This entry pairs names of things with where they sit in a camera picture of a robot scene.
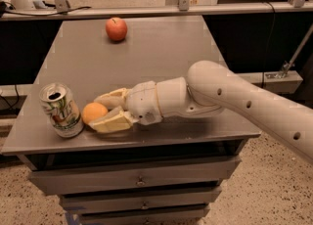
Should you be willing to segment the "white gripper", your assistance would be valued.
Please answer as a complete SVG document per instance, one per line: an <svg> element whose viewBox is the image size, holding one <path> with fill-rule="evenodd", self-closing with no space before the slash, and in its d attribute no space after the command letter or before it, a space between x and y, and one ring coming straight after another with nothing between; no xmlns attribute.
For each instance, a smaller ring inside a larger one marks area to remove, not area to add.
<svg viewBox="0 0 313 225"><path fill-rule="evenodd" d="M137 84L130 91L127 88L116 89L98 96L94 102L111 110L89 123L99 133L127 130L136 122L151 125L162 121L157 103L157 84L153 81Z"/></svg>

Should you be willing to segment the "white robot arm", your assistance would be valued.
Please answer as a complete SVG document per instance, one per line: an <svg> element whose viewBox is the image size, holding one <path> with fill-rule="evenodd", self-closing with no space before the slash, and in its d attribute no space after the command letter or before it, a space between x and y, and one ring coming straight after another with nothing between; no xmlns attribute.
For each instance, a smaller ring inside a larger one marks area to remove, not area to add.
<svg viewBox="0 0 313 225"><path fill-rule="evenodd" d="M166 117L209 117L228 109L313 162L313 110L259 88L212 61L190 66L186 77L148 81L95 99L109 112L89 122L100 133L151 125Z"/></svg>

